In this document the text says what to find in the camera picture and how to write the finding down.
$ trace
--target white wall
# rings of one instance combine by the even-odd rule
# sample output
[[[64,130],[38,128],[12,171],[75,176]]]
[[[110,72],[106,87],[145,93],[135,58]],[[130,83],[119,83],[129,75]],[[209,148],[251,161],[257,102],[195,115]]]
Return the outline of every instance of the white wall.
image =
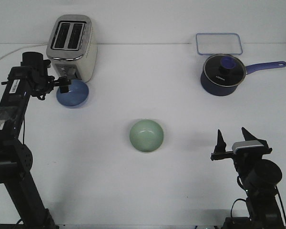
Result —
[[[0,0],[0,43],[47,42],[63,14],[93,19],[98,43],[192,43],[198,32],[286,42],[286,0]]]

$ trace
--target saucepan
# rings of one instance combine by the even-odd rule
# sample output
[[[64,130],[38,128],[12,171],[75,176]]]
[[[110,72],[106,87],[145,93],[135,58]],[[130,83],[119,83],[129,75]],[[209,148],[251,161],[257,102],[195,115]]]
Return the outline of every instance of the saucepan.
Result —
[[[225,96],[233,93],[248,74],[262,69],[284,67],[286,67],[285,61],[245,66],[238,58],[232,55],[215,54],[205,61],[200,81],[202,87],[208,93]]]

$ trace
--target container lid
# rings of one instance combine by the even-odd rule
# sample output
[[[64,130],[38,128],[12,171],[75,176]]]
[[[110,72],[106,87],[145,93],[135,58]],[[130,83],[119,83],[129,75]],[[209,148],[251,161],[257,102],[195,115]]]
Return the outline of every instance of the container lid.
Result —
[[[211,82],[232,87],[243,81],[246,70],[239,59],[227,54],[216,54],[205,61],[204,73]]]
[[[241,55],[243,53],[237,33],[198,33],[196,34],[196,45],[199,55],[217,53]]]

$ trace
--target white tabletop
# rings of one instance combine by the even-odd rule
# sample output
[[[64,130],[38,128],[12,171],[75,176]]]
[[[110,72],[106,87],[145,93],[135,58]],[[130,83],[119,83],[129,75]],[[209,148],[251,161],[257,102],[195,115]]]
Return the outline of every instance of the white tabletop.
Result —
[[[0,44],[0,56],[23,45]],[[245,65],[286,61],[286,44],[244,44]],[[24,49],[0,61],[0,82]],[[233,201],[245,198],[231,159],[211,161],[217,129],[227,150],[243,141],[241,127],[267,140],[264,156],[283,172],[278,188],[286,210],[286,68],[248,75],[224,97],[200,84],[206,57],[192,44],[98,45],[87,103],[61,106],[55,92],[31,98],[25,143],[32,175],[58,224],[221,225]],[[57,77],[51,68],[49,74]],[[0,99],[4,86],[0,85]],[[153,119],[164,143],[150,153],[135,150],[131,126]],[[243,203],[235,216],[246,216]],[[0,223],[19,215],[0,185]]]

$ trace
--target sticker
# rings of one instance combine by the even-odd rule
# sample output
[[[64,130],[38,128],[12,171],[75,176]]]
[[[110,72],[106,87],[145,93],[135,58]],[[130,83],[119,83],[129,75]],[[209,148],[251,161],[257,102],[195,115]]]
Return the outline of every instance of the sticker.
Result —
[[[10,88],[10,94],[16,93],[19,82],[20,80],[14,80],[13,85]]]
[[[0,130],[3,129],[4,123],[5,123],[5,120],[0,120]]]

